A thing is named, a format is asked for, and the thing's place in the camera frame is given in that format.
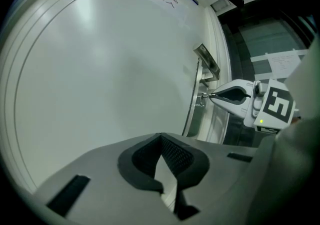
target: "black slot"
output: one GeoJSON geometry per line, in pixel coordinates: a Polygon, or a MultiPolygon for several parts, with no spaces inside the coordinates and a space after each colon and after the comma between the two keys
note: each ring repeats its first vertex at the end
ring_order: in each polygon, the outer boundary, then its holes
{"type": "Polygon", "coordinates": [[[46,206],[61,216],[66,216],[90,179],[76,175],[46,206]]]}
{"type": "Polygon", "coordinates": [[[248,156],[248,155],[242,155],[242,154],[238,154],[238,153],[229,153],[227,155],[228,158],[231,158],[231,159],[236,159],[236,160],[240,160],[240,161],[244,161],[244,162],[248,162],[250,163],[251,160],[252,160],[252,156],[248,156]]]}

